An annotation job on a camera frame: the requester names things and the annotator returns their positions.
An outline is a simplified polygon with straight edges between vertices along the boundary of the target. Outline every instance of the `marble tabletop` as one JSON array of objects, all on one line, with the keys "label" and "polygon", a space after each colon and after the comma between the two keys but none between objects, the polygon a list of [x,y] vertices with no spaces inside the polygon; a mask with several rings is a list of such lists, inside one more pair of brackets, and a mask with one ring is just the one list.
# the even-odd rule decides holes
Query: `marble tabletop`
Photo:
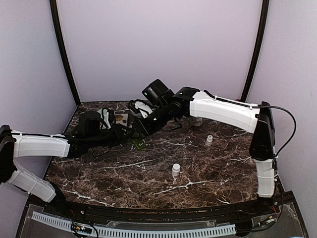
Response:
[{"label": "marble tabletop", "polygon": [[[127,102],[82,103],[66,133],[81,113],[103,107],[129,112]],[[56,183],[69,201],[122,208],[194,208],[256,199],[256,166],[248,151],[252,135],[213,120],[199,127],[188,118],[180,122],[180,129],[147,137],[142,150],[129,141],[93,148],[75,159],[53,158],[46,180]],[[213,136],[211,146],[206,145],[208,135]],[[171,174],[175,163],[181,166],[176,180]]]}]

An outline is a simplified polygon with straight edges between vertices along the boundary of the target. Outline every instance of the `white bottle cap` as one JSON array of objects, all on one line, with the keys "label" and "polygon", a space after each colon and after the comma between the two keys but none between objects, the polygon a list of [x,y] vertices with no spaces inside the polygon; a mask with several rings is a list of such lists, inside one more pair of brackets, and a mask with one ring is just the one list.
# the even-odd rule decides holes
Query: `white bottle cap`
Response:
[{"label": "white bottle cap", "polygon": [[213,139],[213,136],[212,136],[212,135],[207,136],[207,141],[208,141],[208,142],[212,142],[212,139]]},{"label": "white bottle cap", "polygon": [[211,143],[212,143],[212,140],[213,140],[213,136],[212,135],[207,136],[206,145],[210,146]]},{"label": "white bottle cap", "polygon": [[172,175],[174,177],[177,177],[179,175],[180,172],[180,165],[179,164],[174,164],[173,165],[173,169],[172,169]]}]

